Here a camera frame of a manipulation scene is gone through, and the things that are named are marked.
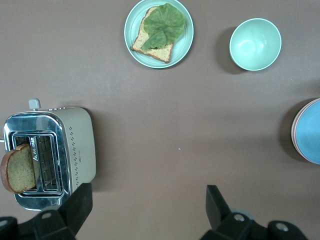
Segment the brown table surface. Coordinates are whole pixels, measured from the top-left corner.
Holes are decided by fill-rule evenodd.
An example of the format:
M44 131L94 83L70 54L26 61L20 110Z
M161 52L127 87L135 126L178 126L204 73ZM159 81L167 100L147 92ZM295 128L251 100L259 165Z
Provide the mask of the brown table surface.
M210 228L207 185L263 226L284 220L320 239L320 166L291 142L295 115L320 96L320 1L181 0L192 47L160 70L126 47L137 3L0 1L0 122L27 111L29 98L93 116L93 210L77 239L198 240ZM237 67L228 49L250 18L282 36L278 59L257 72ZM36 214L0 193L0 216Z

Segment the lettuce leaf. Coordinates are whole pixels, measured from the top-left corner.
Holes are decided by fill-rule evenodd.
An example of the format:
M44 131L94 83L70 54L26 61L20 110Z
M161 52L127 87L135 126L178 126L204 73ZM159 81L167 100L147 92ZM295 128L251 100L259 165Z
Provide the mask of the lettuce leaf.
M185 29L185 16L169 3L158 6L144 20L144 30L149 39L141 47L142 51L160 49L174 43Z

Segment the toast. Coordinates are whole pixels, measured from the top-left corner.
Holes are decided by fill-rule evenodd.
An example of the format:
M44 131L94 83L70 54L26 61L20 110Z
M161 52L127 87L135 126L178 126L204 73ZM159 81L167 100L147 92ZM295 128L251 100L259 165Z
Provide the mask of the toast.
M153 6L146 11L145 17L142 19L139 27L138 36L136 37L131 49L138 53L153 57L154 59L169 63L172 50L174 48L175 43L167 44L162 48L153 48L147 51L142 51L141 47L145 44L145 42L149 39L148 33L144 30L144 21L151 14L153 10L155 10L158 6Z
M36 176L29 144L22 144L7 152L0 166L1 180L5 189L20 194L36 186Z

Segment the toaster slot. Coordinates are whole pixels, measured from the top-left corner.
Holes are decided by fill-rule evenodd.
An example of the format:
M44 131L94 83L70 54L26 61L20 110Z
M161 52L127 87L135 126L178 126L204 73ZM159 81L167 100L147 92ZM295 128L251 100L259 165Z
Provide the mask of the toaster slot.
M36 186L23 192L29 194L59 194L61 191L57 159L55 156L55 136L45 134L15 134L15 147L21 144L30 144L32 148L33 167Z
M44 191L57 191L57 178L53 150L49 136L36 137L39 166Z

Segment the blue plate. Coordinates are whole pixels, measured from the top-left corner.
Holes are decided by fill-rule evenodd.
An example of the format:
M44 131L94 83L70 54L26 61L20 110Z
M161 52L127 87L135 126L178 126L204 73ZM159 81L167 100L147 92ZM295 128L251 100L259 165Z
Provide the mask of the blue plate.
M320 164L320 98L303 107L295 117L292 141L305 159Z
M151 56L131 50L131 46L134 44L134 41L138 36L140 23L145 17L147 10L153 6L160 6L166 3L177 8L185 17L184 31L174 44L169 63L164 63L152 58ZM177 0L142 0L130 11L124 25L124 40L130 54L139 63L154 69L168 68L181 61L188 53L192 45L193 38L194 24L191 16L188 10Z

